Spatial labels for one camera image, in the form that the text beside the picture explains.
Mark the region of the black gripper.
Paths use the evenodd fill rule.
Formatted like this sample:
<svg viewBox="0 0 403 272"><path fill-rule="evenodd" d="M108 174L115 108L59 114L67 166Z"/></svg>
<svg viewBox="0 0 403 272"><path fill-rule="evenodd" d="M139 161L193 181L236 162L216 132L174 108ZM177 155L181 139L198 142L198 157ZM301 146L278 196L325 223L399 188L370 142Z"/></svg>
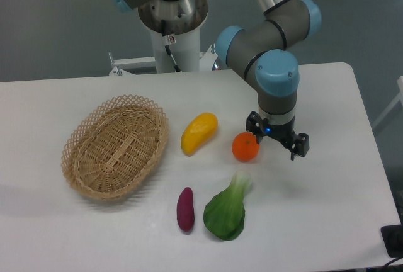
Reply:
<svg viewBox="0 0 403 272"><path fill-rule="evenodd" d="M256 143L260 144L264 137L278 141L290 151L290 159L305 157L309 151L309 135L294 132L295 117L282 125L269 124L267 118L263 118L257 112L252 111L246 118L246 131L252 133Z"/></svg>

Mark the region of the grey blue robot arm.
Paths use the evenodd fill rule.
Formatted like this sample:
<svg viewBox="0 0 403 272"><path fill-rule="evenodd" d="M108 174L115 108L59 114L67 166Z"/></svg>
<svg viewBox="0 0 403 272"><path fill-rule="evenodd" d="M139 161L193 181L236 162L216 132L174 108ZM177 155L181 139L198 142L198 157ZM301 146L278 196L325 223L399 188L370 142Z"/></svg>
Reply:
<svg viewBox="0 0 403 272"><path fill-rule="evenodd" d="M207 0L113 0L121 12L137 10L148 29L159 73L199 71L200 28ZM316 33L322 16L312 0L258 0L264 21L250 30L230 26L217 37L218 58L258 95L259 110L250 113L246 130L257 141L269 137L292 157L309 151L309 136L293 129L298 62L289 48Z"/></svg>

